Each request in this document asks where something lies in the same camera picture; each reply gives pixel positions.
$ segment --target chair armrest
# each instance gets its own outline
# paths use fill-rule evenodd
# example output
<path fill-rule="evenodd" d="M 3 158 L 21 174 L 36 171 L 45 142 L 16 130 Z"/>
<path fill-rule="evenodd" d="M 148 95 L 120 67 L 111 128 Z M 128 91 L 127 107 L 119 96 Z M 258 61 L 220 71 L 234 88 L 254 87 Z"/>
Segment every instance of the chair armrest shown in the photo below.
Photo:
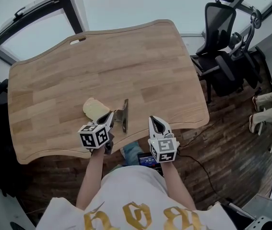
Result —
<path fill-rule="evenodd" d="M 0 83 L 0 94 L 3 92 L 8 93 L 8 79 L 5 79 Z"/>
<path fill-rule="evenodd" d="M 235 81 L 235 77 L 231 71 L 231 69 L 228 67 L 227 63 L 225 62 L 225 60 L 223 59 L 222 56 L 217 56 L 215 58 L 218 66 L 220 67 L 220 69 L 224 72 L 224 74 L 228 77 L 228 79 L 230 81 Z"/>

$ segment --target chair backrest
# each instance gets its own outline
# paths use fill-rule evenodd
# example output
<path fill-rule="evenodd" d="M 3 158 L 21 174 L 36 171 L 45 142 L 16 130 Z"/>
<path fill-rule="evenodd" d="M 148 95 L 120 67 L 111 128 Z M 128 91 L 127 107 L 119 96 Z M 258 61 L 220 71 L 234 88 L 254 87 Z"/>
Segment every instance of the chair backrest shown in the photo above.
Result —
<path fill-rule="evenodd" d="M 209 2 L 205 6 L 205 44 L 198 49 L 197 55 L 224 49 L 231 38 L 236 11 L 230 6 Z"/>

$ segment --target window frame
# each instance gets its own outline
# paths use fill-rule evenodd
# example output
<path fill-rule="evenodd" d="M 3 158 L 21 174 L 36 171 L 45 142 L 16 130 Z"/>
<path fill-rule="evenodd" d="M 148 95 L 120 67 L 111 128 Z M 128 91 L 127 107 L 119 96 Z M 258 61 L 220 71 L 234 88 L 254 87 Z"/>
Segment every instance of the window frame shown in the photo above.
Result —
<path fill-rule="evenodd" d="M 16 11 L 12 21 L 0 30 L 0 45 L 32 22 L 60 9 L 64 10 L 75 34 L 83 32 L 71 0 L 44 0 L 28 10 L 23 11 L 23 9 Z M 1 50 L 0 59 L 9 65 L 16 62 L 15 59 Z"/>
<path fill-rule="evenodd" d="M 250 6 L 244 4 L 243 2 L 237 7 L 237 9 L 241 10 L 242 12 L 245 12 L 249 15 L 251 15 L 253 13 L 253 10 Z M 260 11 L 261 12 L 261 19 L 262 21 L 264 21 L 265 19 L 267 19 L 271 14 L 272 14 L 272 4 L 266 8 L 264 11 Z M 249 32 L 250 26 L 247 26 L 246 29 L 244 29 L 242 32 L 240 32 L 240 34 L 242 36 L 246 36 Z"/>

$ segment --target gold lettering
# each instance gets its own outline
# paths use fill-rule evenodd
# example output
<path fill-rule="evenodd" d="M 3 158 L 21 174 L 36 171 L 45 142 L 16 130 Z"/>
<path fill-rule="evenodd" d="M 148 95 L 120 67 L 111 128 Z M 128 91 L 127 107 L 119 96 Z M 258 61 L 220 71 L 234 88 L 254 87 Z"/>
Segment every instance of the gold lettering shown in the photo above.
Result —
<path fill-rule="evenodd" d="M 95 230 L 92 225 L 92 221 L 94 219 L 99 218 L 102 221 L 103 227 L 105 230 L 119 230 L 120 228 L 115 228 L 111 225 L 109 217 L 107 214 L 103 211 L 98 211 L 98 209 L 104 204 L 104 202 L 97 207 L 96 209 L 84 214 L 84 229 L 85 230 Z"/>
<path fill-rule="evenodd" d="M 175 209 L 178 214 L 175 214 L 172 212 L 172 209 Z M 164 210 L 164 215 L 168 218 L 167 221 L 164 224 L 165 230 L 178 230 L 178 228 L 174 225 L 174 219 L 178 216 L 182 217 L 182 227 L 179 229 L 187 229 L 190 226 L 193 226 L 194 230 L 200 230 L 201 227 L 204 227 L 199 219 L 198 214 L 191 212 L 192 222 L 190 223 L 188 218 L 188 210 L 187 209 L 181 209 L 177 206 L 170 207 Z"/>
<path fill-rule="evenodd" d="M 130 206 L 134 206 L 135 208 L 137 208 L 136 210 L 134 210 L 136 218 L 133 217 Z M 134 228 L 136 228 L 138 230 L 147 229 L 152 223 L 150 208 L 146 204 L 137 205 L 136 203 L 131 202 L 131 203 L 123 206 L 123 211 L 124 211 L 124 214 L 125 214 L 126 221 L 131 226 L 133 226 Z M 141 214 L 142 212 L 144 213 L 144 216 L 145 216 L 145 219 L 146 219 L 146 225 L 145 226 L 143 226 L 140 223 L 140 220 L 142 218 L 142 214 Z"/>

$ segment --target cable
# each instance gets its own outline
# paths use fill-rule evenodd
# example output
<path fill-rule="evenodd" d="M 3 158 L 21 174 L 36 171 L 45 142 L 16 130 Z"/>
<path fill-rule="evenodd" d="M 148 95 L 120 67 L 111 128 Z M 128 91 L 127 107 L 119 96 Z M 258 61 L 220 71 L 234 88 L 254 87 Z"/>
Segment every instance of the cable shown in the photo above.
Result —
<path fill-rule="evenodd" d="M 217 193 L 217 191 L 216 191 L 216 190 L 214 189 L 214 187 L 213 187 L 213 184 L 212 184 L 212 182 L 211 182 L 211 178 L 210 178 L 210 176 L 209 176 L 207 170 L 205 169 L 205 167 L 204 167 L 199 161 L 197 161 L 196 159 L 194 159 L 192 156 L 189 156 L 189 155 L 180 155 L 180 150 L 179 150 L 179 149 L 177 150 L 177 154 L 178 154 L 178 156 L 180 156 L 180 157 L 191 158 L 192 160 L 196 161 L 196 162 L 203 168 L 203 170 L 205 171 L 205 173 L 207 174 L 208 181 L 209 181 L 209 184 L 211 185 L 211 188 L 212 188 L 213 192 L 214 192 L 216 195 L 218 195 L 220 198 L 223 198 L 223 199 L 225 199 L 226 201 L 228 201 L 228 202 L 230 202 L 230 203 L 233 202 L 233 200 L 232 200 L 231 198 L 223 197 L 223 196 L 221 196 L 220 194 Z"/>
<path fill-rule="evenodd" d="M 193 142 L 196 138 L 198 138 L 204 131 L 210 129 L 211 127 L 213 127 L 218 121 L 220 121 L 222 118 L 218 119 L 216 122 L 214 122 L 212 125 L 210 125 L 208 128 L 202 130 L 195 138 L 193 138 L 190 142 L 188 142 L 187 145 L 185 146 L 179 146 L 180 148 L 185 148 L 187 147 L 191 142 Z"/>
<path fill-rule="evenodd" d="M 215 121 L 212 125 L 210 125 L 210 126 L 207 127 L 206 129 L 202 130 L 195 138 L 193 138 L 190 142 L 188 142 L 187 145 L 185 145 L 185 146 L 179 146 L 178 149 L 177 149 L 177 154 L 178 154 L 178 156 L 180 156 L 180 157 L 191 158 L 191 159 L 193 159 L 194 161 L 196 161 L 196 162 L 204 169 L 205 173 L 207 174 L 208 181 L 209 181 L 209 184 L 210 184 L 210 186 L 211 186 L 213 192 L 214 192 L 216 195 L 218 195 L 220 198 L 223 198 L 223 199 L 225 199 L 226 201 L 228 201 L 229 203 L 232 203 L 233 200 L 232 200 L 231 198 L 229 198 L 229 197 L 223 197 L 223 196 L 221 196 L 220 194 L 218 194 L 218 193 L 216 192 L 216 190 L 214 189 L 213 184 L 212 184 L 212 182 L 211 182 L 210 176 L 209 176 L 208 172 L 206 171 L 205 167 L 204 167 L 199 161 L 197 161 L 196 159 L 194 159 L 192 156 L 189 156 L 189 155 L 180 155 L 180 150 L 179 150 L 179 149 L 180 149 L 180 148 L 185 148 L 185 147 L 187 147 L 188 145 L 190 145 L 190 143 L 193 142 L 196 138 L 198 138 L 203 132 L 205 132 L 206 130 L 208 130 L 208 129 L 210 129 L 211 127 L 213 127 L 217 122 L 219 122 L 220 120 L 222 120 L 226 115 L 232 113 L 232 112 L 233 112 L 234 110 L 236 110 L 236 109 L 237 109 L 237 108 L 235 108 L 235 109 L 229 111 L 227 114 L 225 114 L 224 116 L 222 116 L 221 118 L 219 118 L 217 121 Z"/>

